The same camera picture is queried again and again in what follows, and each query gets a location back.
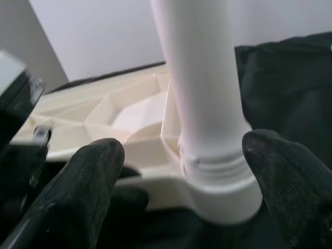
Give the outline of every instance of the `white wall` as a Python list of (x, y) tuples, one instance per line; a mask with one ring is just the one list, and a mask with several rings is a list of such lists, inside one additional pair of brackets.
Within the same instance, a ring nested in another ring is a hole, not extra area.
[[(235, 45), (332, 31), (331, 0), (228, 1)], [(163, 60), (149, 0), (30, 2), (69, 80)]]
[(235, 45), (332, 31), (331, 0), (229, 0)]
[(69, 80), (163, 61), (148, 0), (30, 0)]

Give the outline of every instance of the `black fabric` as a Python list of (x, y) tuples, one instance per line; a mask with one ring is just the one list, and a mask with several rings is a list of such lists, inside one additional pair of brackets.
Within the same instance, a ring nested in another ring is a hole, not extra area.
[[(236, 48), (243, 111), (254, 129), (280, 132), (331, 169), (332, 33)], [(265, 205), (249, 223), (207, 224), (190, 211), (147, 213), (101, 248), (288, 248)]]

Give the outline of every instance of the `gray wall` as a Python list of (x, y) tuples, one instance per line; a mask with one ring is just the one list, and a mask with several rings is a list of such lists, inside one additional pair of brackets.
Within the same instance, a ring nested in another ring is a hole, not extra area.
[(24, 61), (46, 92), (68, 82), (28, 0), (0, 0), (0, 49)]

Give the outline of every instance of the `white cylindrical pole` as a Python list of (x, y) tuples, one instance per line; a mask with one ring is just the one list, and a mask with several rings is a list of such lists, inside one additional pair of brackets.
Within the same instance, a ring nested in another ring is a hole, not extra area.
[(151, 0), (151, 6), (181, 118), (186, 177), (214, 198), (218, 191), (250, 188), (246, 195), (254, 196), (245, 201), (257, 203), (234, 219), (239, 222), (257, 211), (261, 197), (242, 154), (242, 136), (250, 127), (242, 113), (226, 0)]

